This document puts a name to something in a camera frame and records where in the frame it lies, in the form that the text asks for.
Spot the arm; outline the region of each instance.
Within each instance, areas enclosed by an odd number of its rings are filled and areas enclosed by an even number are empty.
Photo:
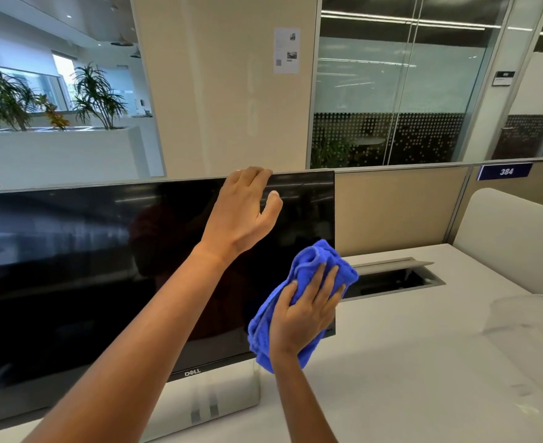
[[[329,298],[338,268],[335,266],[329,272],[320,288],[324,269],[325,266],[321,265],[293,306],[290,306],[290,300],[296,292],[297,283],[286,286],[271,320],[271,365],[292,443],[337,442],[298,362],[300,350],[333,321],[335,307],[345,290],[345,286],[341,286]]]
[[[36,443],[137,442],[218,280],[273,228],[282,201],[260,199],[270,170],[232,173],[202,240],[135,319],[25,439]]]

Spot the dell logo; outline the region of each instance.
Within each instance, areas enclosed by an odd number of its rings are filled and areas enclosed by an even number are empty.
[[[199,369],[189,370],[188,372],[185,372],[185,376],[191,376],[191,375],[197,374],[197,373],[201,373],[201,372],[199,371]]]

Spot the paper notice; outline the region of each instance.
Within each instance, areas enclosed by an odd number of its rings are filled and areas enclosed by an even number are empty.
[[[274,73],[298,74],[300,69],[300,28],[274,29]]]

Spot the cubicle divider panel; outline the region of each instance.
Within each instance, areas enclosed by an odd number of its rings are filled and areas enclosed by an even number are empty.
[[[520,163],[521,161],[506,162],[509,165]],[[484,164],[501,164],[503,162],[487,162]],[[472,195],[481,188],[495,188],[503,193],[513,194],[522,199],[530,200],[543,205],[543,160],[534,160],[532,169],[527,177],[496,179],[496,180],[477,180],[482,165],[474,165],[471,168],[470,179],[460,200],[458,211],[453,219],[450,234],[446,240],[448,243],[454,242],[462,218],[468,206]]]
[[[337,172],[337,251],[349,256],[441,244],[469,169]]]

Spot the planter box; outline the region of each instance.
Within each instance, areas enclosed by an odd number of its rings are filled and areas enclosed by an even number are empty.
[[[0,130],[0,185],[32,188],[148,179],[138,127]]]

